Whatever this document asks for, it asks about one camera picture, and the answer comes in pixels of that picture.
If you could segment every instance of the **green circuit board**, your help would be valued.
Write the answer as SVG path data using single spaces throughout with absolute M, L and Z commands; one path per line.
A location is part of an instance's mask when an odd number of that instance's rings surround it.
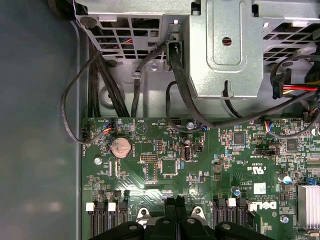
M 200 125 L 190 119 L 175 121 L 181 126 L 188 122 Z M 285 135 L 307 126 L 293 118 L 268 122 L 274 133 Z M 163 216 L 164 199 L 178 195 L 184 196 L 189 213 L 200 206 L 213 228 L 220 220 L 219 200 L 237 198 L 247 204 L 248 215 L 244 222 L 240 220 L 243 226 L 279 240 L 315 239 L 299 224 L 297 185 L 306 181 L 316 185 L 319 180 L 318 125 L 298 138 L 277 140 L 266 132 L 264 121 L 187 134 L 171 128 L 165 118 L 86 118 L 83 137 L 92 138 L 109 125 L 112 131 L 91 146 L 82 146 L 83 240 L 122 221 L 136 221 L 141 207 L 152 216 Z M 128 156 L 113 155 L 111 145 L 116 138 L 129 140 Z M 291 183 L 279 181 L 281 174 L 290 176 Z M 232 187 L 240 196 L 235 196 Z M 105 223 L 88 211 L 88 203 L 109 202 L 117 204 L 116 218 L 105 215 Z M 125 203 L 122 211 L 120 203 Z M 254 206 L 251 211 L 249 203 Z M 288 223 L 283 223 L 283 216 Z

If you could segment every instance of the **gray metal side panel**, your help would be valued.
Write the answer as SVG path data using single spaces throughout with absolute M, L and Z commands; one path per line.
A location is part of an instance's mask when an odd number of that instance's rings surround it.
M 0 36 L 0 238 L 76 239 L 79 147 L 60 117 L 77 71 L 75 29 L 46 0 L 11 0 L 0 3 Z M 68 98 L 74 130 L 80 87 Z

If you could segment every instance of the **screw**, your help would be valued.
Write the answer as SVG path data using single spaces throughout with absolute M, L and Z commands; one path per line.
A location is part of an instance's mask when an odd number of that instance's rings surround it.
M 195 124 L 194 124 L 192 121 L 189 121 L 189 122 L 186 124 L 186 128 L 187 128 L 188 130 L 194 129 L 194 128 L 195 128 Z
M 95 159 L 94 159 L 94 163 L 96 164 L 96 165 L 101 165 L 102 164 L 102 159 L 101 159 L 101 157 L 96 157 Z
M 189 218 L 187 221 L 186 221 L 188 224 L 194 224 L 196 221 L 192 218 Z
M 152 65 L 151 65 L 151 70 L 152 71 L 157 71 L 158 70 L 158 64 L 156 64 L 156 63 L 153 63 Z
M 231 226 L 229 224 L 222 224 L 221 226 L 223 229 L 225 230 L 230 230 L 231 229 Z
M 289 223 L 289 218 L 285 215 L 280 217 L 280 222 L 282 222 L 283 224 L 287 224 Z

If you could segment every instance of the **heatsink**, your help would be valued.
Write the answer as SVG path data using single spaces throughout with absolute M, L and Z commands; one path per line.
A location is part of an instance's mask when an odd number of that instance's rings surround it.
M 307 230 L 320 228 L 320 186 L 298 186 L 298 222 Z

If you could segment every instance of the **motherboard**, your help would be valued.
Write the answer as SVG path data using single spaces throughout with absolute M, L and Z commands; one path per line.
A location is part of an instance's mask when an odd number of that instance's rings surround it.
M 211 228 L 228 221 L 273 239 L 316 239 L 320 228 L 319 125 L 299 118 L 255 120 L 210 129 L 194 119 L 86 118 L 82 138 L 82 239 L 126 221 L 164 216 L 183 196 Z

